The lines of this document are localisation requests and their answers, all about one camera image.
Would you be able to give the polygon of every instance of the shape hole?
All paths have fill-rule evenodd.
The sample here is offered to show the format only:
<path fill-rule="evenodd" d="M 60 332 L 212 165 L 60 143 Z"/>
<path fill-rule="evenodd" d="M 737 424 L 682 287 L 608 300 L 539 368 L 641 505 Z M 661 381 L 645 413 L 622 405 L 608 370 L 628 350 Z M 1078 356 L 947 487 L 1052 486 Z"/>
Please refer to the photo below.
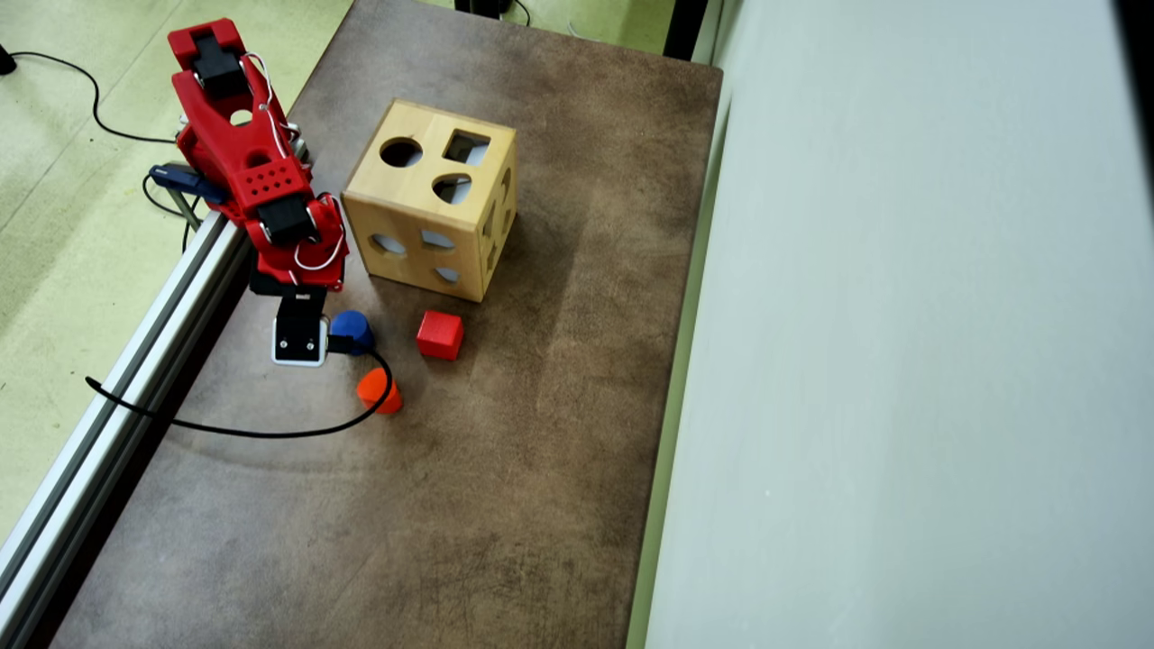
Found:
<path fill-rule="evenodd" d="M 493 214 L 496 210 L 497 210 L 497 202 L 493 201 L 493 203 L 489 204 L 489 215 L 487 217 L 485 217 L 485 226 L 481 227 L 481 234 L 485 236 L 485 237 L 492 237 L 493 236 Z"/>
<path fill-rule="evenodd" d="M 442 201 L 457 206 L 464 202 L 469 195 L 469 189 L 473 186 L 473 179 L 464 173 L 442 176 L 433 181 L 433 193 Z"/>
<path fill-rule="evenodd" d="M 447 284 L 456 284 L 457 281 L 460 279 L 460 273 L 457 273 L 451 268 L 435 268 L 434 270 L 436 270 L 436 274 L 444 279 Z"/>
<path fill-rule="evenodd" d="M 245 126 L 250 121 L 253 121 L 253 112 L 245 109 L 233 111 L 232 114 L 228 115 L 228 124 L 233 126 Z"/>
<path fill-rule="evenodd" d="M 392 253 L 395 255 L 404 256 L 405 246 L 400 241 L 389 237 L 388 234 L 373 234 L 373 248 L 380 254 Z"/>
<path fill-rule="evenodd" d="M 421 241 L 425 244 L 426 249 L 439 253 L 451 253 L 457 247 L 452 243 L 452 239 L 432 230 L 421 230 Z"/>
<path fill-rule="evenodd" d="M 413 166 L 421 159 L 421 146 L 411 137 L 394 137 L 381 147 L 381 159 L 389 166 Z"/>
<path fill-rule="evenodd" d="M 444 158 L 477 166 L 485 159 L 489 150 L 489 139 L 475 133 L 454 130 L 449 146 L 444 149 Z"/>

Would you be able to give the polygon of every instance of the black bracket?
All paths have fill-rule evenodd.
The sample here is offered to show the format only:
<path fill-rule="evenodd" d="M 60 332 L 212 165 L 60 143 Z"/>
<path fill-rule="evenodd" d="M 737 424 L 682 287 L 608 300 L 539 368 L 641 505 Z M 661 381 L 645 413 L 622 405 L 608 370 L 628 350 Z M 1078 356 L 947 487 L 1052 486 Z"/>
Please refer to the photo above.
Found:
<path fill-rule="evenodd" d="M 316 237 L 316 224 L 308 214 L 305 199 L 290 194 L 256 207 L 261 226 L 273 246 L 294 246 L 304 239 Z"/>
<path fill-rule="evenodd" d="M 212 35 L 194 40 L 200 57 L 193 61 L 193 70 L 201 80 L 201 87 L 213 99 L 248 94 L 248 80 L 240 69 L 240 57 L 235 52 L 220 49 Z"/>
<path fill-rule="evenodd" d="M 272 321 L 272 360 L 291 365 L 324 361 L 329 323 L 324 319 L 323 286 L 285 286 Z"/>

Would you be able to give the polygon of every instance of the circular hole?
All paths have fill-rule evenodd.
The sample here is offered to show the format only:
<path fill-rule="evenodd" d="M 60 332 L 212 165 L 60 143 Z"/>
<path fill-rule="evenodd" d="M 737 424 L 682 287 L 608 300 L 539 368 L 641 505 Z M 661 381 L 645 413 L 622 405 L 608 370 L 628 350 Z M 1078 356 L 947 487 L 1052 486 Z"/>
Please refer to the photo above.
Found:
<path fill-rule="evenodd" d="M 395 255 L 405 254 L 405 246 L 400 241 L 394 239 L 392 237 L 389 237 L 388 234 L 373 234 L 372 241 L 373 241 L 373 248 L 375 248 L 376 252 L 381 254 L 385 253 L 392 253 Z"/>
<path fill-rule="evenodd" d="M 389 166 L 413 166 L 421 159 L 421 146 L 411 137 L 389 140 L 381 147 L 381 159 Z"/>
<path fill-rule="evenodd" d="M 465 201 L 472 186 L 473 179 L 469 174 L 451 173 L 433 181 L 433 193 L 442 201 L 457 206 Z"/>
<path fill-rule="evenodd" d="M 460 279 L 460 273 L 457 273 L 451 268 L 435 268 L 434 270 L 436 270 L 436 274 L 448 284 L 456 284 L 457 281 Z"/>
<path fill-rule="evenodd" d="M 250 121 L 253 121 L 253 113 L 245 109 L 233 111 L 232 114 L 228 115 L 228 124 L 233 126 L 243 126 Z"/>

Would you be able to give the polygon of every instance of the black cable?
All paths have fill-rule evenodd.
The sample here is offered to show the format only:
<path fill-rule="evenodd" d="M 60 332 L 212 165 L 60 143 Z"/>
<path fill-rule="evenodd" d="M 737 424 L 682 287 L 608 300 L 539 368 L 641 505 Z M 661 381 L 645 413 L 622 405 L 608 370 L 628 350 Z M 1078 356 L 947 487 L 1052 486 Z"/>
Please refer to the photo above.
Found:
<path fill-rule="evenodd" d="M 332 341 L 334 338 L 342 338 L 342 337 L 343 336 L 331 336 L 329 340 Z M 384 393 L 381 394 L 381 398 L 376 400 L 376 403 L 374 403 L 372 408 L 369 408 L 365 412 L 361 412 L 357 417 L 354 417 L 354 418 L 345 422 L 344 424 L 339 424 L 339 425 L 336 425 L 336 426 L 329 426 L 328 428 L 315 428 L 315 430 L 312 430 L 312 431 L 292 431 L 292 432 L 287 432 L 287 433 L 265 433 L 265 432 L 260 432 L 260 431 L 243 431 L 243 430 L 239 430 L 239 428 L 224 428 L 224 427 L 220 427 L 220 426 L 207 426 L 204 424 L 196 424 L 194 422 L 185 422 L 183 419 L 177 419 L 177 418 L 168 419 L 168 425 L 171 425 L 171 426 L 182 426 L 185 428 L 192 428 L 194 431 L 204 431 L 207 433 L 217 433 L 217 434 L 220 434 L 220 435 L 232 435 L 232 437 L 235 437 L 235 438 L 278 439 L 278 440 L 300 439 L 300 438 L 315 438 L 315 437 L 320 437 L 320 435 L 328 435 L 328 434 L 332 434 L 332 433 L 339 433 L 340 431 L 345 431 L 345 430 L 352 428 L 357 424 L 360 424 L 365 419 L 368 419 L 374 412 L 376 412 L 377 408 L 381 408 L 381 405 L 384 404 L 384 400 L 388 398 L 389 393 L 392 391 L 392 370 L 389 368 L 389 364 L 385 363 L 383 358 L 381 358 L 381 355 L 377 353 L 377 351 L 375 349 L 372 349 L 372 348 L 368 348 L 368 346 L 362 346 L 362 345 L 354 345 L 353 343 L 351 343 L 351 341 L 352 341 L 352 338 L 347 338 L 346 342 L 349 342 L 351 346 L 355 346 L 355 349 L 359 349 L 360 351 L 364 351 L 365 353 L 372 356 L 377 363 L 381 364 L 381 367 L 384 370 L 385 381 L 384 381 Z M 115 403 L 117 405 L 119 405 L 121 408 L 127 408 L 128 410 L 130 410 L 130 411 L 133 411 L 133 412 L 135 412 L 137 415 L 143 415 L 144 417 L 151 417 L 153 419 L 160 419 L 160 415 L 158 412 L 156 412 L 153 410 L 149 410 L 147 408 L 141 408 L 140 405 L 136 405 L 136 404 L 133 404 L 133 403 L 128 403 L 127 401 L 125 401 L 125 400 L 120 398 L 119 396 L 117 396 L 117 395 L 110 393 L 108 390 L 104 389 L 104 387 L 99 383 L 99 381 L 97 381 L 96 379 L 93 379 L 91 376 L 84 376 L 84 382 L 87 382 L 88 386 L 90 388 L 92 388 L 93 390 L 96 390 L 100 396 L 103 396 L 104 398 L 111 401 L 112 403 Z"/>
<path fill-rule="evenodd" d="M 111 133 L 113 135 L 119 135 L 121 137 L 127 137 L 129 140 L 136 140 L 137 142 L 157 142 L 157 143 L 160 143 L 160 144 L 173 144 L 173 143 L 177 142 L 174 139 L 164 140 L 164 139 L 160 139 L 160 137 L 144 137 L 143 135 L 133 135 L 132 133 L 125 133 L 122 130 L 117 130 L 115 128 L 112 128 L 112 127 L 105 125 L 103 121 L 100 121 L 100 115 L 99 115 L 99 113 L 97 113 L 97 107 L 99 107 L 99 105 L 100 105 L 100 85 L 96 82 L 96 79 L 91 74 L 88 73 L 87 69 L 77 66 L 76 64 L 70 64 L 70 62 L 68 62 L 68 61 L 66 61 L 63 59 L 58 59 L 55 57 L 50 57 L 47 54 L 42 54 L 39 52 L 13 52 L 12 55 L 13 57 L 39 57 L 42 59 L 47 59 L 50 61 L 55 61 L 55 62 L 58 62 L 58 64 L 60 64 L 62 66 L 68 66 L 68 67 L 73 68 L 74 70 L 83 74 L 84 76 L 87 76 L 88 80 L 92 82 L 92 89 L 96 90 L 96 97 L 92 99 L 92 117 L 96 119 L 96 124 L 99 125 L 100 128 L 107 130 L 108 133 Z"/>
<path fill-rule="evenodd" d="M 520 3 L 520 0 L 512 0 L 512 1 L 516 2 L 518 7 L 520 7 L 522 12 L 525 12 L 525 27 L 533 24 L 533 16 L 531 16 L 529 9 L 526 9 L 525 6 Z"/>
<path fill-rule="evenodd" d="M 165 207 L 165 206 L 160 204 L 156 199 L 152 197 L 152 194 L 148 193 L 148 180 L 149 180 L 149 178 L 152 178 L 152 177 L 145 174 L 144 176 L 144 180 L 141 180 L 141 189 L 144 192 L 144 197 L 148 199 L 148 202 L 152 203 L 153 206 L 163 209 L 164 211 L 166 211 L 166 212 L 168 212 L 168 214 L 171 214 L 173 216 L 183 216 L 182 214 L 180 214 L 180 210 L 174 210 L 174 209 L 172 209 L 170 207 Z"/>

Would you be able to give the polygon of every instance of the semicircular hole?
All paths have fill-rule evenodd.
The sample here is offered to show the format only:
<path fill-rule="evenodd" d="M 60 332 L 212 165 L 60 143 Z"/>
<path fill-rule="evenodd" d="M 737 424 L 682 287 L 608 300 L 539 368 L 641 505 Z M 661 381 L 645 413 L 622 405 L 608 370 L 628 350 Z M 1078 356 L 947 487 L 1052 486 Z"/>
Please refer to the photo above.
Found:
<path fill-rule="evenodd" d="M 434 270 L 436 270 L 437 276 L 444 279 L 445 283 L 456 284 L 460 279 L 460 273 L 451 268 L 435 268 Z"/>
<path fill-rule="evenodd" d="M 442 201 L 458 206 L 469 195 L 469 189 L 473 186 L 473 179 L 465 173 L 454 173 L 442 176 L 433 181 L 433 193 Z"/>
<path fill-rule="evenodd" d="M 381 159 L 389 166 L 413 166 L 421 155 L 421 146 L 411 137 L 395 137 L 381 147 Z"/>
<path fill-rule="evenodd" d="M 373 234 L 373 248 L 381 254 L 404 255 L 405 246 L 388 234 Z"/>
<path fill-rule="evenodd" d="M 451 253 L 457 247 L 452 239 L 432 230 L 421 230 L 421 241 L 427 249 L 437 253 Z"/>
<path fill-rule="evenodd" d="M 233 111 L 232 114 L 228 115 L 228 124 L 233 126 L 245 126 L 250 121 L 253 121 L 253 112 L 247 109 Z"/>

